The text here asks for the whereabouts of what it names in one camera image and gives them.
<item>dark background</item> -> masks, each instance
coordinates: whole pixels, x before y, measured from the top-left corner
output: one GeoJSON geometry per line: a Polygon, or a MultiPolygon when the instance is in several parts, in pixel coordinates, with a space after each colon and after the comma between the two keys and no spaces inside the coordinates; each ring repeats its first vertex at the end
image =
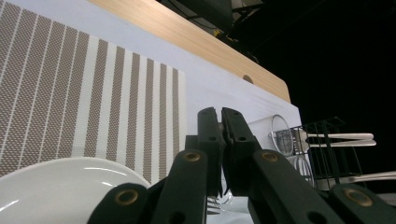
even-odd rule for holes
{"type": "Polygon", "coordinates": [[[278,2],[237,27],[233,47],[285,80],[303,124],[338,117],[342,133],[372,133],[375,147],[355,147],[364,174],[396,171],[395,1],[278,2]]]}

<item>dish rack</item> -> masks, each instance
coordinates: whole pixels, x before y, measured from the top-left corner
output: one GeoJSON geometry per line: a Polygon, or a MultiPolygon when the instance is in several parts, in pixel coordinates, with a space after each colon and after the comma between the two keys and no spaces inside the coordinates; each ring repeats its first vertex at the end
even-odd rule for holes
{"type": "MultiPolygon", "coordinates": [[[[318,122],[308,123],[302,126],[293,127],[292,130],[303,129],[307,133],[323,133],[325,136],[329,133],[340,133],[340,128],[345,123],[337,118],[324,119],[318,122]]],[[[354,147],[331,147],[330,143],[340,141],[340,139],[328,137],[308,137],[308,145],[321,144],[326,147],[311,147],[307,151],[298,152],[296,149],[293,155],[303,155],[309,159],[312,176],[314,178],[314,187],[317,186],[318,180],[334,178],[335,183],[339,184],[339,178],[352,175],[362,175],[361,165],[354,147]]]]}

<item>placemat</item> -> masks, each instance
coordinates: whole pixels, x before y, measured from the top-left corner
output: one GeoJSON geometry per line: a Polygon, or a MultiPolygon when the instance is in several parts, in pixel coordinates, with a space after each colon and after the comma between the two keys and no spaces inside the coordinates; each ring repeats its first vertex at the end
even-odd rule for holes
{"type": "Polygon", "coordinates": [[[0,40],[0,176],[68,157],[167,176],[184,147],[182,71],[3,0],[0,40]]]}

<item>brass screw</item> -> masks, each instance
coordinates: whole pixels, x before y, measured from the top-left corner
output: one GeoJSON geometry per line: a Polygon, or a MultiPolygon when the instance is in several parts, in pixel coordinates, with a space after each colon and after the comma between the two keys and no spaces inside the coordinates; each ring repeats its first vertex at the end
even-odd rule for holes
{"type": "Polygon", "coordinates": [[[134,189],[121,190],[116,194],[115,201],[121,206],[126,206],[136,202],[138,195],[139,193],[134,189]]]}
{"type": "Polygon", "coordinates": [[[373,200],[369,196],[367,196],[367,194],[361,192],[360,190],[344,189],[344,194],[350,201],[360,206],[369,207],[373,205],[373,200]]]}
{"type": "Polygon", "coordinates": [[[263,152],[262,158],[265,159],[266,161],[277,161],[278,160],[278,156],[272,152],[263,152]]]}
{"type": "Polygon", "coordinates": [[[184,154],[184,159],[187,161],[198,161],[201,159],[201,155],[195,152],[188,152],[184,154]]]}

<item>metal utensil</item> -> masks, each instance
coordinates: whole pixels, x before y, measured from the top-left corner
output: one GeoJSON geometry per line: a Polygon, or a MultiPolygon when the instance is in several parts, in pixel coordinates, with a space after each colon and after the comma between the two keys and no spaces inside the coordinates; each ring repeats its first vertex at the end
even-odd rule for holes
{"type": "Polygon", "coordinates": [[[218,215],[220,214],[220,206],[216,201],[216,197],[207,197],[207,215],[218,215]]]}
{"type": "Polygon", "coordinates": [[[376,195],[384,202],[396,207],[396,193],[379,193],[376,195]]]}
{"type": "MultiPolygon", "coordinates": [[[[369,175],[353,175],[347,177],[340,177],[340,184],[356,183],[364,181],[375,181],[375,180],[396,180],[396,171],[376,173],[369,175]]],[[[331,187],[336,185],[334,178],[319,179],[316,181],[317,188],[320,190],[329,190],[331,187]]]]}
{"type": "MultiPolygon", "coordinates": [[[[297,151],[306,152],[311,147],[326,147],[326,144],[308,144],[307,142],[295,142],[297,151]]],[[[330,143],[330,147],[373,147],[376,145],[376,141],[373,139],[364,139],[356,141],[345,141],[330,143]]]]}
{"type": "MultiPolygon", "coordinates": [[[[326,137],[323,133],[307,133],[303,129],[292,129],[293,137],[298,142],[304,142],[308,137],[326,137]]],[[[343,139],[373,139],[372,133],[329,133],[329,138],[343,138],[343,139]]]]}

